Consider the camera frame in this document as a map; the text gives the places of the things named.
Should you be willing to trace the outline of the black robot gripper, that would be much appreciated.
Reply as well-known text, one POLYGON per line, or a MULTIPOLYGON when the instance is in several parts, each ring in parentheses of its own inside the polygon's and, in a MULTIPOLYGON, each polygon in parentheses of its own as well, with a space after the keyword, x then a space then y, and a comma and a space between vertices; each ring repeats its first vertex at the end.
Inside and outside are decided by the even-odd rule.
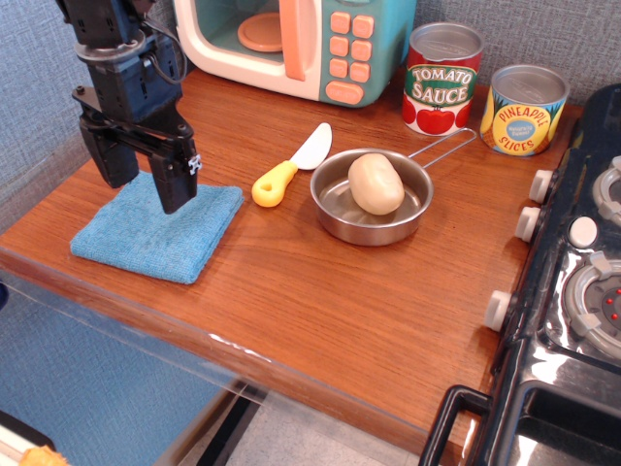
POLYGON ((119 188, 139 174, 136 150, 149 166, 164 213, 175 213, 197 195, 199 154, 193 130, 177 103, 186 58, 179 41, 161 31, 139 31, 112 48, 75 45, 93 87, 75 91, 94 126, 80 130, 103 180, 119 188))

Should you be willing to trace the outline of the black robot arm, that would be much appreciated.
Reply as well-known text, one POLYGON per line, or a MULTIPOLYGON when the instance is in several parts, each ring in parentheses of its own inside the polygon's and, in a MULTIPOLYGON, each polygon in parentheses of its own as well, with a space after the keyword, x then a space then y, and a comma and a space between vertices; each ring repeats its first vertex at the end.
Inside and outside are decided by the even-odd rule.
POLYGON ((202 166, 193 129, 177 109, 186 73, 178 39, 149 18, 149 1, 61 1, 58 7, 92 81, 73 97, 102 178, 113 188, 133 181, 143 154, 164 212, 174 213, 196 196, 202 166))

